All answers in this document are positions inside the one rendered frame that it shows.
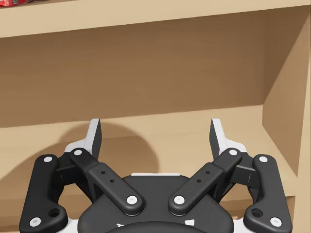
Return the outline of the pale wooden shelf unit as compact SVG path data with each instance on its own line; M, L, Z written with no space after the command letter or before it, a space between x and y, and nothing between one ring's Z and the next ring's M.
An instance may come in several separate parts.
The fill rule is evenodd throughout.
M35 159L100 118L120 176L192 176L210 121L277 160L311 233L311 0L47 0L0 7L0 233L18 233Z

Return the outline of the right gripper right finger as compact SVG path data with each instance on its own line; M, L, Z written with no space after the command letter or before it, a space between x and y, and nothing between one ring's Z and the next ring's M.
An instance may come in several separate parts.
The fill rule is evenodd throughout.
M206 195L221 199L235 184L245 185L252 197L243 217L254 233L292 233L292 220L277 162L274 157L248 155L246 147L226 138L221 121L211 120L209 143L213 161L206 163L168 200L175 216L186 215Z

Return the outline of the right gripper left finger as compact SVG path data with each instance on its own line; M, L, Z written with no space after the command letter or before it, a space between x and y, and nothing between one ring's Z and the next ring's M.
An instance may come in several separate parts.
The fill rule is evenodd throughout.
M69 218L58 201L64 187L73 183L91 202L106 195L128 216L144 210L144 198L107 164L99 162L101 143L101 122L94 118L86 137L67 145L61 157L37 157L19 222L20 233L57 233L65 229Z

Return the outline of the red carton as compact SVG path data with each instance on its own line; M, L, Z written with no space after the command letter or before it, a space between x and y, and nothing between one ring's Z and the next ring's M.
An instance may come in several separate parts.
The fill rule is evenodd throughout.
M0 0L0 7L13 7L28 4L36 0Z

